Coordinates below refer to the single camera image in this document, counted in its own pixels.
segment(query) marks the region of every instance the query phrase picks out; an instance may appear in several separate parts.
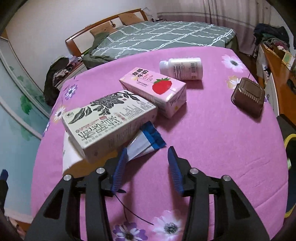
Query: purple flower print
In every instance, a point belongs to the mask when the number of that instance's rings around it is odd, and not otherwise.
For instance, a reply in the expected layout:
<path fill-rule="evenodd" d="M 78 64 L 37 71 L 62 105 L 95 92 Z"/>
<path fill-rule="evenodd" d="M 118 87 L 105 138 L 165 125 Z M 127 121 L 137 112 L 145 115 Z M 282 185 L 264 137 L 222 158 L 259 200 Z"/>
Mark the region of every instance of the purple flower print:
<path fill-rule="evenodd" d="M 70 99 L 72 97 L 72 95 L 75 94 L 76 90 L 77 90 L 77 85 L 72 85 L 65 93 L 65 100 Z"/>
<path fill-rule="evenodd" d="M 148 237 L 144 229 L 137 229 L 136 223 L 124 222 L 122 225 L 115 225 L 113 233 L 116 235 L 115 241 L 145 241 Z"/>

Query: green leaf painting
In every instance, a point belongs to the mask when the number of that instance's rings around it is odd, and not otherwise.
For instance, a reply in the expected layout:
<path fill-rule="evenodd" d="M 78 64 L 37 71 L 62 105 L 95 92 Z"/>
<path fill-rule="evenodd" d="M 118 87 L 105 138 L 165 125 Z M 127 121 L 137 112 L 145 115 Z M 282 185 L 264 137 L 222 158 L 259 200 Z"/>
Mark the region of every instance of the green leaf painting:
<path fill-rule="evenodd" d="M 18 76 L 18 78 L 17 78 L 17 79 L 18 79 L 18 80 L 20 80 L 20 81 L 22 81 L 22 82 L 24 81 L 24 77 L 23 77 L 23 76 L 21 76 L 21 75 L 20 75 L 20 76 Z"/>
<path fill-rule="evenodd" d="M 36 99 L 40 104 L 46 104 L 43 95 L 39 95 L 39 96 L 35 97 L 35 99 Z"/>
<path fill-rule="evenodd" d="M 20 128 L 21 128 L 21 129 L 20 129 L 20 132 L 21 132 L 22 137 L 23 137 L 26 141 L 29 141 L 30 138 L 33 136 L 33 134 L 32 134 L 31 132 L 27 131 L 27 129 L 24 128 L 24 127 L 22 127 L 22 126 L 21 126 Z"/>
<path fill-rule="evenodd" d="M 20 105 L 22 107 L 22 111 L 27 115 L 29 114 L 30 110 L 32 110 L 32 104 L 25 95 L 20 98 Z"/>

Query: white wall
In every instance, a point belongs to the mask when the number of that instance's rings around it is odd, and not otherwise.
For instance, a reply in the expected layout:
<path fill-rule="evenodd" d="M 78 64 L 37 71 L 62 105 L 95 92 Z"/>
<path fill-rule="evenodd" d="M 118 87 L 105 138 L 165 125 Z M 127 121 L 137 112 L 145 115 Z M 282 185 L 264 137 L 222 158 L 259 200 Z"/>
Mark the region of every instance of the white wall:
<path fill-rule="evenodd" d="M 292 35 L 291 30 L 288 28 L 287 24 L 283 20 L 283 18 L 280 16 L 280 14 L 277 12 L 277 10 L 274 7 L 271 7 L 271 19 L 270 19 L 270 25 L 272 26 L 284 26 L 288 35 L 289 35 L 289 44 L 290 44 L 290 52 L 293 56 L 296 54 L 296 49 L 293 47 L 293 41 L 294 37 Z"/>
<path fill-rule="evenodd" d="M 145 7 L 155 17 L 152 0 L 28 0 L 6 30 L 20 62 L 43 90 L 51 62 L 69 54 L 67 38 L 104 18 Z"/>

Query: table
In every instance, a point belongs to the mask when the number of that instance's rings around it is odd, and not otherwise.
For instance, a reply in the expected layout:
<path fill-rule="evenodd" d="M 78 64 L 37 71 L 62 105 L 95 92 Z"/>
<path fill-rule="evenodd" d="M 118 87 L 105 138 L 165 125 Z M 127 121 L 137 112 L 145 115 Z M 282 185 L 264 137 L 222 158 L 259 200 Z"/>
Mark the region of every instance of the table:
<path fill-rule="evenodd" d="M 168 169 L 168 147 L 186 158 L 208 176 L 230 175 L 253 205 L 270 237 L 281 228 L 287 203 L 288 170 L 281 132 L 271 106 L 264 104 L 259 120 L 254 120 L 232 104 L 233 88 L 249 71 L 230 49 L 184 47 L 156 50 L 118 59 L 88 70 L 68 80 L 53 108 L 36 156 L 32 181 L 32 215 L 62 178 L 64 127 L 59 112 L 83 107 L 91 101 L 122 90 L 120 77 L 135 67 L 159 71 L 159 62 L 169 58 L 200 57 L 202 81 L 187 81 L 187 104 L 170 119 L 158 115 L 155 127 L 167 147 L 130 161 L 123 187 L 122 202 L 148 223 L 126 211 L 116 198 L 106 198 L 111 231 L 123 234 L 120 226 L 139 231 L 142 240 L 168 240 L 166 223 L 178 227 L 172 240 L 181 240 L 188 198 L 174 190 Z M 75 94 L 66 99 L 69 88 Z M 81 202 L 81 237 L 85 239 L 84 200 Z M 213 237 L 214 203 L 210 196 L 210 234 Z M 114 240 L 123 241 L 114 234 Z"/>

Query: flower pattern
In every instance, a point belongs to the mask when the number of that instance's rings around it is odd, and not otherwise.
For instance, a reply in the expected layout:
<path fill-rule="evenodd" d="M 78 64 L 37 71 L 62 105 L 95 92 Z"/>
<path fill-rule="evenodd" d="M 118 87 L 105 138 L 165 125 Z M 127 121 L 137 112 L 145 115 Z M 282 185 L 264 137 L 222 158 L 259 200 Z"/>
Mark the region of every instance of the flower pattern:
<path fill-rule="evenodd" d="M 184 222 L 179 210 L 164 211 L 160 218 L 154 217 L 152 231 L 161 241 L 180 240 L 184 230 Z"/>
<path fill-rule="evenodd" d="M 44 137 L 45 133 L 47 132 L 47 130 L 49 128 L 49 126 L 50 126 L 50 121 L 47 123 L 46 128 L 45 128 L 45 130 L 44 130 L 44 132 L 42 134 L 42 137 Z"/>
<path fill-rule="evenodd" d="M 57 112 L 54 114 L 54 121 L 58 121 L 62 118 L 62 114 L 64 113 L 65 111 L 65 107 L 64 106 L 61 106 Z"/>
<path fill-rule="evenodd" d="M 75 94 L 76 90 L 77 90 L 77 85 L 72 85 L 65 93 L 65 100 L 70 99 Z"/>
<path fill-rule="evenodd" d="M 116 96 L 114 94 L 107 95 L 101 99 L 95 100 L 91 102 L 91 106 L 99 105 L 97 108 L 93 110 L 101 111 L 103 109 L 103 106 L 110 109 L 114 106 L 114 104 L 124 104 L 122 100 L 119 100 L 119 98 L 122 98 L 123 96 Z"/>
<path fill-rule="evenodd" d="M 148 237 L 144 229 L 138 229 L 136 223 L 124 222 L 122 225 L 115 225 L 113 233 L 115 241 L 145 241 Z"/>
<path fill-rule="evenodd" d="M 225 67 L 232 69 L 234 72 L 242 73 L 243 70 L 246 69 L 242 61 L 235 56 L 223 55 L 222 59 L 222 63 L 225 65 Z"/>
<path fill-rule="evenodd" d="M 234 90 L 237 84 L 239 84 L 241 81 L 241 78 L 236 77 L 235 75 L 229 76 L 227 82 L 227 87 L 229 89 Z"/>

